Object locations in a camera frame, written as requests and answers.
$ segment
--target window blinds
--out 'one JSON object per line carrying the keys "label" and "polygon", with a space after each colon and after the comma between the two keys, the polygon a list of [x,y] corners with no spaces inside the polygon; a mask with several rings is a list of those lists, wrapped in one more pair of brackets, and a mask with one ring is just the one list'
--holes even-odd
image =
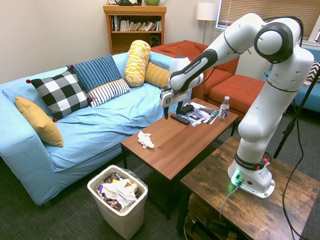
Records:
{"label": "window blinds", "polygon": [[320,14],[319,0],[221,0],[218,25],[230,26],[248,13],[262,19],[295,16],[303,22],[303,36],[310,36]]}

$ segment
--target dark gray carpet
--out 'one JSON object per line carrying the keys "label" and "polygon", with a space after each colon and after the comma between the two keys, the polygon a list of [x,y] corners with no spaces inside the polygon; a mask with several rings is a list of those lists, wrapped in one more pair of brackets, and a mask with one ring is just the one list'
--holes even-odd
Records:
{"label": "dark gray carpet", "polygon": [[[281,120],[280,126],[272,138],[267,151],[273,154],[282,138],[282,131],[293,114],[289,111]],[[220,139],[225,141],[230,136],[229,128]],[[320,121],[317,115],[303,112],[300,121],[301,142],[305,157],[299,171],[320,181]],[[205,157],[215,149],[212,145],[201,157]],[[278,159],[294,166],[301,156],[297,130],[289,136]],[[112,164],[123,166],[121,158],[116,157]],[[21,183],[13,175],[4,161],[0,160],[0,239],[2,240],[115,240],[121,238],[103,219],[91,194],[87,190],[88,181],[110,164],[92,172],[62,191],[52,200],[49,208],[36,206]],[[154,173],[142,165],[134,156],[128,156],[129,169],[136,172],[148,182]],[[163,193],[165,183],[157,182],[157,192]],[[320,240],[320,197],[311,211],[303,234],[311,240]],[[183,240],[184,236],[176,231],[178,211],[169,221],[166,220],[162,208],[150,197],[145,203],[144,225],[133,237],[134,240]]]}

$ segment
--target plastic bottle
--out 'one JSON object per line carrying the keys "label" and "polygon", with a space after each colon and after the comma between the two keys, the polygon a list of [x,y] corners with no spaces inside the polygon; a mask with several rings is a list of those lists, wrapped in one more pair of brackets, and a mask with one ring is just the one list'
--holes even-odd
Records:
{"label": "plastic bottle", "polygon": [[229,96],[225,96],[223,103],[221,103],[221,105],[220,105],[220,110],[219,110],[219,115],[218,115],[218,118],[220,121],[224,121],[227,118],[229,108],[230,108],[229,99],[230,99]]}

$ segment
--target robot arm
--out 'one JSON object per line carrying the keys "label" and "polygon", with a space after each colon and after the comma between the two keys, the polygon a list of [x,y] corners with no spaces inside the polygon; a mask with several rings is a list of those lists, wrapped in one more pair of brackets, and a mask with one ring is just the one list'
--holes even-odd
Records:
{"label": "robot arm", "polygon": [[298,46],[299,36],[300,25],[294,19],[283,17],[264,22],[249,13],[235,21],[193,62],[174,59],[170,89],[161,94],[163,107],[186,99],[191,88],[204,82],[203,71],[238,57],[252,46],[274,64],[260,94],[238,126],[241,141],[228,169],[233,185],[238,185],[235,176],[240,176],[240,188],[262,199],[275,189],[263,159],[265,150],[314,61],[309,51]]}

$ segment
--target wooden coffee table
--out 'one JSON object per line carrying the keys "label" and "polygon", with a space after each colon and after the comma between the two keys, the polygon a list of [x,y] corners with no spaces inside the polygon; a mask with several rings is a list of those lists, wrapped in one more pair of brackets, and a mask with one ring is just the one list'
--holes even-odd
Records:
{"label": "wooden coffee table", "polygon": [[[239,140],[229,138],[182,178],[182,199],[177,222],[179,232],[183,231],[187,210],[201,224],[204,224],[205,218],[219,220],[224,199],[235,189],[227,170],[234,160],[238,146]],[[222,220],[229,222],[250,240],[292,240],[282,207],[282,195],[293,168],[277,159],[273,159],[268,168],[275,181],[272,195],[260,199],[238,189],[225,202]],[[295,171],[285,194],[285,207],[299,234],[304,229],[319,189],[320,182]],[[187,230],[187,225],[185,230],[188,234],[193,234]],[[220,240],[227,239],[217,234],[216,237]]]}
{"label": "wooden coffee table", "polygon": [[[208,102],[194,98],[190,102],[219,109]],[[229,112],[225,121],[216,119],[213,124],[201,123],[193,127],[172,119],[162,118],[142,131],[151,134],[154,149],[142,148],[138,142],[138,133],[121,143],[124,168],[128,168],[126,151],[133,153],[143,163],[164,176],[169,182],[169,193],[166,197],[166,217],[170,218],[172,183],[177,175],[196,158],[209,144],[215,141],[231,124],[236,126],[238,115]]]}

